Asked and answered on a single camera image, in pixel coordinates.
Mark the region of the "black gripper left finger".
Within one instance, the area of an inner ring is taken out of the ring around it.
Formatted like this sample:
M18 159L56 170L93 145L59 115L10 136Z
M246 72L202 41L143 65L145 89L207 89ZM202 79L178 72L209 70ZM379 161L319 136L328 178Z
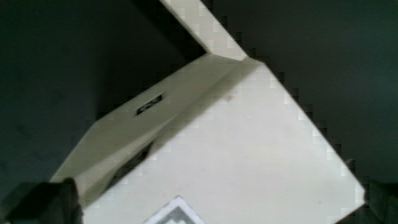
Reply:
M40 183L6 215L6 224L82 224L82 205L74 178Z

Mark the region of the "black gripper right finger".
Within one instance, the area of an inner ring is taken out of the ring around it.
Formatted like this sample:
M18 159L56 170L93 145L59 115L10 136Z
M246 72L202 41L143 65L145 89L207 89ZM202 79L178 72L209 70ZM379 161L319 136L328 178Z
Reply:
M337 224L398 224L398 182L369 182L365 205Z

